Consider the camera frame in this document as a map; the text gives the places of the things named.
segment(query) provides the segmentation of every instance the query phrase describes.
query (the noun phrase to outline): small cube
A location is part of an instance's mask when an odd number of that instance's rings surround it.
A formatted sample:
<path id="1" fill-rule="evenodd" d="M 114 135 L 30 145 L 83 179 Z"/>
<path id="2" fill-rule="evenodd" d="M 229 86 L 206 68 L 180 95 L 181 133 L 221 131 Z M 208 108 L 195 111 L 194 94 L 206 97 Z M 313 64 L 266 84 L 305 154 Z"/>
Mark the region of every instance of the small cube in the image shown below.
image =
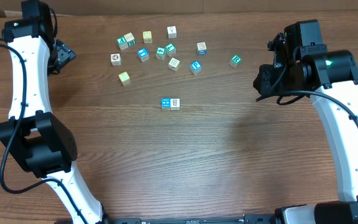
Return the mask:
<path id="1" fill-rule="evenodd" d="M 151 31 L 143 31 L 143 41 L 145 44 L 151 44 L 153 42 Z"/>
<path id="2" fill-rule="evenodd" d="M 190 70 L 191 72 L 193 72 L 194 75 L 199 74 L 199 72 L 201 71 L 203 67 L 201 66 L 201 64 L 198 61 L 193 62 L 190 65 Z"/>
<path id="3" fill-rule="evenodd" d="M 178 71 L 180 61 L 175 58 L 171 58 L 171 61 L 168 63 L 168 68 L 174 70 L 175 72 Z"/>
<path id="4" fill-rule="evenodd" d="M 111 54 L 111 64 L 121 65 L 121 56 L 119 54 Z"/>
<path id="5" fill-rule="evenodd" d="M 117 39 L 117 44 L 118 44 L 118 47 L 121 49 L 121 50 L 124 50 L 126 48 L 128 48 L 128 43 L 127 41 L 125 40 L 125 37 L 120 37 Z"/>
<path id="6" fill-rule="evenodd" d="M 230 65 L 233 68 L 237 68 L 237 66 L 240 64 L 241 60 L 242 59 L 240 58 L 240 56 L 235 55 L 233 58 L 230 59 Z"/>
<path id="7" fill-rule="evenodd" d="M 197 53 L 198 55 L 206 54 L 205 42 L 197 43 Z"/>
<path id="8" fill-rule="evenodd" d="M 163 47 L 157 47 L 157 51 L 155 53 L 155 56 L 157 57 L 157 59 L 161 59 L 164 60 L 165 59 L 165 48 Z"/>
<path id="9" fill-rule="evenodd" d="M 180 110 L 180 99 L 171 99 L 171 110 Z"/>
<path id="10" fill-rule="evenodd" d="M 177 37 L 177 27 L 175 26 L 171 26 L 171 27 L 167 27 L 168 29 L 168 38 L 176 38 Z"/>
<path id="11" fill-rule="evenodd" d="M 138 50 L 137 55 L 139 56 L 139 58 L 142 62 L 145 62 L 146 60 L 148 60 L 150 58 L 149 53 L 146 50 L 146 48 L 142 48 L 142 49 Z"/>
<path id="12" fill-rule="evenodd" d="M 175 47 L 175 45 L 173 43 L 169 43 L 167 46 L 165 46 L 165 48 L 167 50 L 167 55 L 169 57 L 172 57 L 177 52 L 177 48 Z"/>
<path id="13" fill-rule="evenodd" d="M 124 38 L 128 43 L 128 47 L 136 44 L 135 37 L 132 35 L 132 33 L 124 35 Z"/>
<path id="14" fill-rule="evenodd" d="M 163 109 L 163 110 L 170 110 L 170 109 L 171 109 L 171 99 L 169 99 L 169 98 L 162 98 L 162 99 L 161 99 L 161 109 Z"/>
<path id="15" fill-rule="evenodd" d="M 131 80 L 129 79 L 129 75 L 127 72 L 122 72 L 121 74 L 118 75 L 118 77 L 124 86 L 131 83 Z"/>

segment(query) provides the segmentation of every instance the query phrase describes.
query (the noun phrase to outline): black cable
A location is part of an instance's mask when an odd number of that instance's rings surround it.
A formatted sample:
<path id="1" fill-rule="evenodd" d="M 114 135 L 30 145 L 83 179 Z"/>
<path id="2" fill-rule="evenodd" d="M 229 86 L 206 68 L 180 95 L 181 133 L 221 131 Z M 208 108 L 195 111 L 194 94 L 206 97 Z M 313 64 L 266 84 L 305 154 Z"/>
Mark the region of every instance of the black cable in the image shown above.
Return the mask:
<path id="1" fill-rule="evenodd" d="M 53 18 L 55 19 L 55 28 L 53 28 L 53 37 L 56 37 L 57 36 L 57 18 L 56 18 L 55 10 L 53 10 L 51 7 L 49 7 L 49 10 L 52 12 Z"/>
<path id="2" fill-rule="evenodd" d="M 38 187 L 40 186 L 41 184 L 44 184 L 46 182 L 55 182 L 57 183 L 57 185 L 59 187 L 61 187 L 63 189 L 63 191 L 66 193 L 66 196 L 68 198 L 68 200 L 70 201 L 71 205 L 73 206 L 75 212 L 77 213 L 77 215 L 79 217 L 81 217 L 82 221 L 87 224 L 86 220 L 85 220 L 85 217 L 83 216 L 83 214 L 81 213 L 81 211 L 78 209 L 78 207 L 76 206 L 73 198 L 71 197 L 70 193 L 68 192 L 68 190 L 66 189 L 66 187 L 63 185 L 63 183 L 59 180 L 56 180 L 56 179 L 45 179 L 45 180 L 41 180 L 35 184 L 32 184 L 24 189 L 21 189 L 21 190 L 12 190 L 10 189 L 6 184 L 5 184 L 5 180 L 4 180 L 4 171 L 5 171 L 5 165 L 6 165 L 6 160 L 7 160 L 7 157 L 9 155 L 9 151 L 12 147 L 12 143 L 14 141 L 14 137 L 16 136 L 20 126 L 21 126 L 21 122 L 23 120 L 23 117 L 24 117 L 24 111 L 25 111 L 25 107 L 26 107 L 26 96 L 27 96 L 27 72 L 26 72 L 26 69 L 25 69 L 25 64 L 24 64 L 24 60 L 22 58 L 22 56 L 18 53 L 17 50 L 13 49 L 12 47 L 8 46 L 8 45 L 4 45 L 4 44 L 0 44 L 0 47 L 2 48 L 5 48 L 5 49 L 8 49 L 10 50 L 11 52 L 14 52 L 17 57 L 19 58 L 20 60 L 20 63 L 22 65 L 22 70 L 23 70 L 23 95 L 22 95 L 22 103 L 21 103 L 21 111 L 20 111 L 20 115 L 19 115 L 19 118 L 17 119 L 16 121 L 16 125 L 15 125 L 15 128 L 13 129 L 13 132 L 12 132 L 12 136 L 11 138 L 9 139 L 8 141 L 8 144 L 6 146 L 6 150 L 5 150 L 5 153 L 4 153 L 4 156 L 2 157 L 2 162 L 1 162 L 1 168 L 0 168 L 0 183 L 1 183 L 1 187 L 8 193 L 11 193 L 11 194 L 21 194 L 21 193 L 24 193 L 26 191 L 29 191 L 35 187 Z"/>
<path id="3" fill-rule="evenodd" d="M 340 106 L 342 109 L 344 109 L 348 114 L 349 117 L 353 120 L 353 122 L 356 124 L 356 127 L 358 128 L 358 117 L 343 103 L 341 103 L 339 100 L 326 95 L 324 93 L 318 93 L 315 91 L 306 91 L 306 90 L 292 90 L 292 91 L 284 91 L 281 93 L 273 94 L 273 95 L 264 95 L 256 99 L 256 102 L 260 100 L 264 100 L 266 98 L 272 97 L 272 96 L 303 96 L 303 95 L 314 95 L 314 96 L 320 96 L 322 98 L 325 98 L 327 100 L 331 100 L 332 102 L 336 103 L 338 106 Z"/>

